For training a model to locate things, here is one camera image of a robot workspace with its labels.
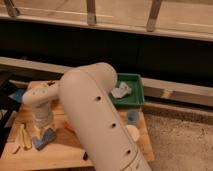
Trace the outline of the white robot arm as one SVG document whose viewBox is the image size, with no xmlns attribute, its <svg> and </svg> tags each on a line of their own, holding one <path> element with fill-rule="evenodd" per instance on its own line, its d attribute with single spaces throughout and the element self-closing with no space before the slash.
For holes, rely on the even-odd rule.
<svg viewBox="0 0 213 171">
<path fill-rule="evenodd" d="M 109 98 L 116 82 L 107 63 L 80 66 L 50 86 L 28 90 L 23 103 L 42 129 L 53 121 L 51 102 L 58 99 L 96 171 L 152 171 Z"/>
</svg>

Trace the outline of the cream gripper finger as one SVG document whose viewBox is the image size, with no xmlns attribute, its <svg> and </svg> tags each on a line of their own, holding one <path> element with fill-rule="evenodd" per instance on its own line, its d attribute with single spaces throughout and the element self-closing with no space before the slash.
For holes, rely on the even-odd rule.
<svg viewBox="0 0 213 171">
<path fill-rule="evenodd" d="M 34 127 L 32 136 L 40 139 L 41 138 L 41 129 L 38 127 Z"/>
<path fill-rule="evenodd" d="M 50 127 L 53 131 L 56 131 L 56 127 L 55 127 L 54 121 L 51 121 L 49 127 Z"/>
</svg>

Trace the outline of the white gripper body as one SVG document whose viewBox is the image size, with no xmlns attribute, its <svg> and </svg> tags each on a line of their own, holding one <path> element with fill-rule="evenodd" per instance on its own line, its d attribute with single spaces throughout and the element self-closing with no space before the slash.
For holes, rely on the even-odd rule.
<svg viewBox="0 0 213 171">
<path fill-rule="evenodd" d="M 43 134 L 47 129 L 49 129 L 49 125 L 51 121 L 54 121 L 54 115 L 52 112 L 49 112 L 46 116 L 34 116 L 34 127 L 38 127 L 41 129 L 41 134 Z"/>
</svg>

